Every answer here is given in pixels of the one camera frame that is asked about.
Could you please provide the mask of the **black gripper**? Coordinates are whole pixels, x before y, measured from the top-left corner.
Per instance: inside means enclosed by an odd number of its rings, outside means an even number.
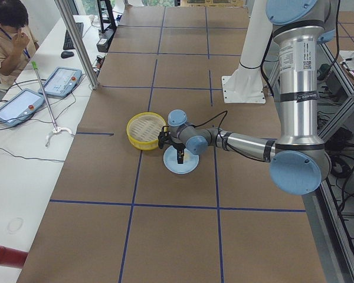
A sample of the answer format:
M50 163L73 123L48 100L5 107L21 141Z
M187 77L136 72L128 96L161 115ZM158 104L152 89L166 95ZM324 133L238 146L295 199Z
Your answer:
M183 164L183 155L184 155L184 149L185 145L183 143L174 143L173 147L177 150L177 162L178 164Z

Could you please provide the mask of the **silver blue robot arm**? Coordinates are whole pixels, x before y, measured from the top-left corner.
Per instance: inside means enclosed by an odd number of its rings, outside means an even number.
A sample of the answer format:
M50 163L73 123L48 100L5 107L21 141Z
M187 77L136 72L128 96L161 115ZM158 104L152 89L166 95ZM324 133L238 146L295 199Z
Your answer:
M270 165L275 185L293 195L315 191L330 172L324 141L317 134L316 47L335 33L339 1L268 1L265 12L279 46L280 123L277 140L199 129L182 110L169 113L159 145L172 145L178 163L183 152L202 154L216 146Z

